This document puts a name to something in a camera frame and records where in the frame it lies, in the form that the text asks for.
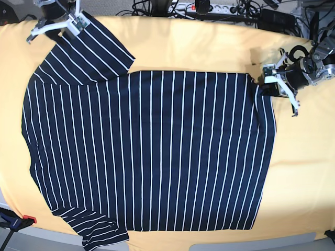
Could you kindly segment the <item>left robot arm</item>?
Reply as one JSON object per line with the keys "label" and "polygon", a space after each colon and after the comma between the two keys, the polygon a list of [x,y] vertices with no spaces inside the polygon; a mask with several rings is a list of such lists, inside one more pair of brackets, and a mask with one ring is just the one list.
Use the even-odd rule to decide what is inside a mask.
{"label": "left robot arm", "polygon": [[281,48],[280,55],[278,62],[263,66],[263,96],[296,100],[298,90],[334,78],[334,32],[325,32],[310,51],[296,45],[290,52]]}

